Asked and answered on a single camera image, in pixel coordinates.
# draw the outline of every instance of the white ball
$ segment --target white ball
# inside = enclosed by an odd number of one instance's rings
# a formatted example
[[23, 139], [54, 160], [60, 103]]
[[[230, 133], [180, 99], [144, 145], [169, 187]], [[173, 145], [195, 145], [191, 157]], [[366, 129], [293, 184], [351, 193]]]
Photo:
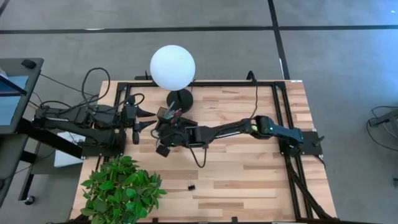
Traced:
[[150, 60], [150, 74], [163, 89], [181, 90], [195, 75], [195, 61], [185, 48], [167, 45], [156, 51]]

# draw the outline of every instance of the wooden table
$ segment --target wooden table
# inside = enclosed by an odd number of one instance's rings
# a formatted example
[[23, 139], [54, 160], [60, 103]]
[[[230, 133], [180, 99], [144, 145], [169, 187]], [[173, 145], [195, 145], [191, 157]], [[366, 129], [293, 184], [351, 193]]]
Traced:
[[[117, 84], [111, 82], [108, 95], [99, 104], [113, 105]], [[104, 82], [101, 94], [106, 86], [107, 83]], [[303, 83], [286, 81], [286, 88], [295, 127], [313, 129]], [[134, 87], [131, 91], [133, 93], [143, 93], [146, 96], [140, 105], [146, 111], [156, 113], [160, 106], [166, 107], [167, 90], [159, 87]], [[255, 88], [252, 86], [194, 87], [192, 94], [193, 107], [183, 117], [207, 126], [250, 117], [256, 99]], [[278, 94], [284, 111], [281, 92]], [[258, 89], [256, 114], [277, 121], [272, 91], [268, 86], [260, 86]], [[163, 179], [161, 188], [168, 192], [160, 200], [159, 210], [154, 209], [140, 222], [151, 221], [152, 218], [159, 218], [160, 222], [230, 222], [231, 217], [238, 217], [240, 222], [295, 220], [285, 161], [279, 152], [276, 138], [258, 140], [240, 134], [217, 139], [210, 144], [205, 168], [199, 169], [188, 149], [173, 148], [167, 158], [158, 155], [155, 152], [155, 139], [149, 132], [154, 126], [143, 130], [139, 145], [132, 144], [132, 132], [127, 131], [125, 155], [139, 161], [143, 169], [160, 174]], [[199, 163], [202, 163], [203, 150], [194, 151]], [[314, 156], [302, 156], [302, 160], [309, 191], [323, 209], [335, 217], [323, 164]], [[88, 179], [91, 170], [96, 168], [97, 161], [97, 157], [84, 161], [79, 183]], [[187, 190], [190, 182], [196, 185], [196, 190]], [[299, 189], [297, 192], [301, 214], [305, 217], [302, 195]], [[71, 218], [80, 214], [85, 202], [79, 185]]]

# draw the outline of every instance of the potted plant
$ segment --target potted plant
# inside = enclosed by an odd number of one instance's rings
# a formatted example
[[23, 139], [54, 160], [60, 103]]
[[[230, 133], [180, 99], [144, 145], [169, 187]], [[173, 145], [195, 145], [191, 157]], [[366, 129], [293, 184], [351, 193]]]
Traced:
[[91, 171], [90, 179], [82, 183], [87, 202], [80, 211], [93, 216], [92, 224], [135, 223], [154, 206], [159, 208], [157, 199], [166, 194], [159, 189], [160, 175], [150, 176], [146, 170], [138, 169], [136, 162], [130, 156], [117, 157], [99, 171]]

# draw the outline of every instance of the lamp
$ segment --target lamp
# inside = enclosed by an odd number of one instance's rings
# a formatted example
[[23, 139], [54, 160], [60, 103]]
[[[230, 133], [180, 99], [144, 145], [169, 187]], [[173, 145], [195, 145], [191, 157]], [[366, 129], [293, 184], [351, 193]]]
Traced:
[[172, 109], [181, 108], [183, 113], [191, 109], [193, 96], [184, 88], [193, 80], [195, 61], [185, 48], [167, 45], [157, 50], [150, 60], [150, 74], [158, 86], [171, 91], [168, 106], [174, 102]]

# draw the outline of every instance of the black lamp base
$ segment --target black lamp base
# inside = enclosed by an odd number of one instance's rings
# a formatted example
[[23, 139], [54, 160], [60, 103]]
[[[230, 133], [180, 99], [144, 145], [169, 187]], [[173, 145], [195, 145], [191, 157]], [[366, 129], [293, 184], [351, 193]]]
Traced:
[[192, 108], [193, 96], [192, 93], [186, 89], [179, 91], [171, 91], [167, 95], [167, 106], [170, 106], [174, 101], [174, 105], [171, 109], [178, 110], [181, 108], [183, 113], [186, 113]]

